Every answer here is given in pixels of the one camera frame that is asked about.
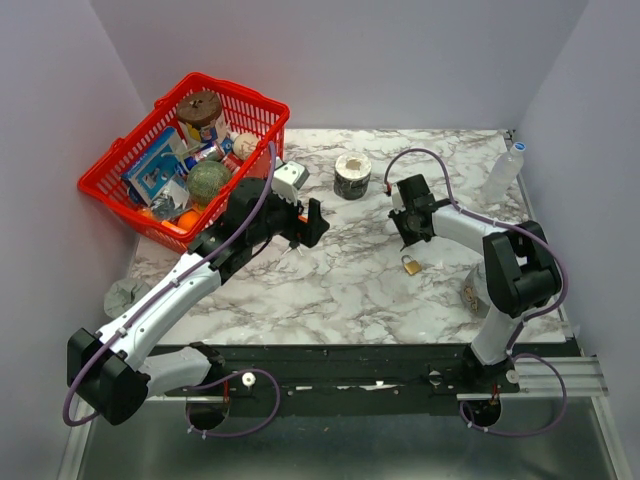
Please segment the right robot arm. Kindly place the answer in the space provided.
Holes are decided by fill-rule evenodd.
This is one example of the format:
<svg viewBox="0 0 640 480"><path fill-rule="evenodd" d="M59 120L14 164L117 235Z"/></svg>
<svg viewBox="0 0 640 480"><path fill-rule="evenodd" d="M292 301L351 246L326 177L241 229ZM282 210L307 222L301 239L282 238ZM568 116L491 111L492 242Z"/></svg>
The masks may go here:
<svg viewBox="0 0 640 480"><path fill-rule="evenodd" d="M467 389L485 390L507 363L529 316L561 290L561 273L542 227L535 221L482 220L450 199L437 200L422 175L387 184L385 194L393 205L389 217L406 247L440 237L483 257L489 311L465 348L459 371Z"/></svg>

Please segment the black-headed key bunch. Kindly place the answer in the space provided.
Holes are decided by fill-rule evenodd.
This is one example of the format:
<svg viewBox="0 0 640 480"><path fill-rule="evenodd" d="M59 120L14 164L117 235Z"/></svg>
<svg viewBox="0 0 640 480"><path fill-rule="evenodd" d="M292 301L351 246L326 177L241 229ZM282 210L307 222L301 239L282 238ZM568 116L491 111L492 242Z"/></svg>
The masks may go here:
<svg viewBox="0 0 640 480"><path fill-rule="evenodd" d="M301 243L298 242L298 241L290 241L288 243L287 248L283 251L281 256L285 257L288 254L294 254L294 255L297 255L298 257L303 257L304 256L304 252L302 250Z"/></svg>

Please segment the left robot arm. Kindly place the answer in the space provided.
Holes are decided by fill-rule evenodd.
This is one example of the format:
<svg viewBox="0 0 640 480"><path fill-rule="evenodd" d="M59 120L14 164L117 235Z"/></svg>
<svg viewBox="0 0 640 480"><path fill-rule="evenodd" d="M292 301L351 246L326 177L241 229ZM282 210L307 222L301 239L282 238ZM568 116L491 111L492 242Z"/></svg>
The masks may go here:
<svg viewBox="0 0 640 480"><path fill-rule="evenodd" d="M96 332L77 330L66 347L69 394L79 396L112 425L127 421L154 393L192 387L214 393L222 380L213 352L203 345L179 351L174 366L155 367L159 340L202 298L249 263L254 248L280 236L312 248L328 231L321 203L307 206L275 193L263 179L241 180L225 211L188 246L170 273L124 314Z"/></svg>

